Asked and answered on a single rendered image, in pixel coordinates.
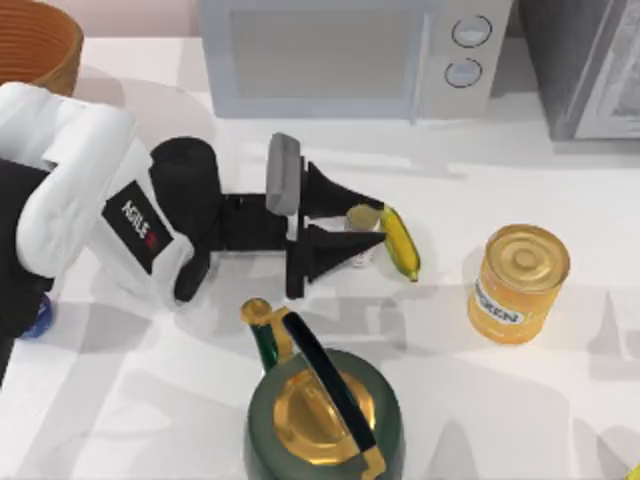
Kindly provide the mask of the yellow green banana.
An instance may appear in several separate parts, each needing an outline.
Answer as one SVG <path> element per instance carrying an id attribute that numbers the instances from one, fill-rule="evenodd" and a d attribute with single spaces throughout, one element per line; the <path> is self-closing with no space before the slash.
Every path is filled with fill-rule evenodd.
<path id="1" fill-rule="evenodd" d="M 400 214 L 385 205 L 380 213 L 380 231 L 386 235 L 385 246 L 396 269 L 411 282 L 419 280 L 421 258 Z"/>

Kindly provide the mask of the microwave oven door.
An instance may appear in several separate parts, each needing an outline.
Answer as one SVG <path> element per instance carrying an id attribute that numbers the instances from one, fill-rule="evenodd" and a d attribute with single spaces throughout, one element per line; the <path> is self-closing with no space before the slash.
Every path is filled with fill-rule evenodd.
<path id="1" fill-rule="evenodd" d="M 197 0 L 223 118 L 417 115 L 428 0 Z"/>

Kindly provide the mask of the pale microwave oven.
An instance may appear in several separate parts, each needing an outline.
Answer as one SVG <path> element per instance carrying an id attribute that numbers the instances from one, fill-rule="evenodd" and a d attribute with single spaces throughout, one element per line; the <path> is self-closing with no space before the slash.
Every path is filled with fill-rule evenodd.
<path id="1" fill-rule="evenodd" d="M 483 114 L 513 0 L 196 0 L 226 118 Z"/>

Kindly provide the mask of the green and gold kettle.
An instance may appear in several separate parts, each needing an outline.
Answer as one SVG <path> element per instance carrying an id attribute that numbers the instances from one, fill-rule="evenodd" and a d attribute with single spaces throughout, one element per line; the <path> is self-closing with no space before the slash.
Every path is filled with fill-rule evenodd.
<path id="1" fill-rule="evenodd" d="M 249 480 L 402 480 L 397 396 L 365 359 L 324 347 L 301 315 L 250 298 L 240 308 L 263 366 L 247 410 Z"/>

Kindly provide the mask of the round microwave knob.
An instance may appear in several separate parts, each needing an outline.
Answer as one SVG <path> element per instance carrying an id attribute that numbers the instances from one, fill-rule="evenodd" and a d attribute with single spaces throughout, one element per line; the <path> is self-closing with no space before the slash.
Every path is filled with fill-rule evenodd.
<path id="1" fill-rule="evenodd" d="M 483 75 L 482 65 L 471 58 L 450 63 L 444 72 L 447 84 L 455 89 L 474 86 Z"/>
<path id="2" fill-rule="evenodd" d="M 475 15 L 456 22 L 452 39 L 462 48 L 477 48 L 488 41 L 492 31 L 493 26 L 485 16 Z"/>

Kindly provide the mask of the yellow can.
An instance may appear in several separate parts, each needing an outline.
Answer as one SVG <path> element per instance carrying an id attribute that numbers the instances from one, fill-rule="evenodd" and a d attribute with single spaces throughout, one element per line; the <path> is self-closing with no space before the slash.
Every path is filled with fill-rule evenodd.
<path id="1" fill-rule="evenodd" d="M 542 330 L 568 277 L 570 256 L 562 241 L 536 225 L 510 224 L 484 248 L 468 298 L 468 318 L 486 338 L 523 344 Z"/>

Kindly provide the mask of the blue and white bottle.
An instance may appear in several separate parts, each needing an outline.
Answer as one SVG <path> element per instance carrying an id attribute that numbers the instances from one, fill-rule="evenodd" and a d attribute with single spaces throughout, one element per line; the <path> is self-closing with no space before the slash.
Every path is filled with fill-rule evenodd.
<path id="1" fill-rule="evenodd" d="M 42 296 L 37 317 L 31 327 L 25 331 L 20 339 L 31 340 L 40 338 L 53 324 L 54 308 L 50 297 L 47 294 Z"/>

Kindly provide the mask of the brown ribbed basket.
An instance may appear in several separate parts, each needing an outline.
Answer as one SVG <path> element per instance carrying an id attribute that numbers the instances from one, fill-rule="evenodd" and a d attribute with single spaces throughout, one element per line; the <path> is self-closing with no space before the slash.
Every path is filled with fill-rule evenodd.
<path id="1" fill-rule="evenodd" d="M 0 0 L 0 85 L 12 81 L 72 96 L 84 32 L 65 11 L 39 0 Z"/>

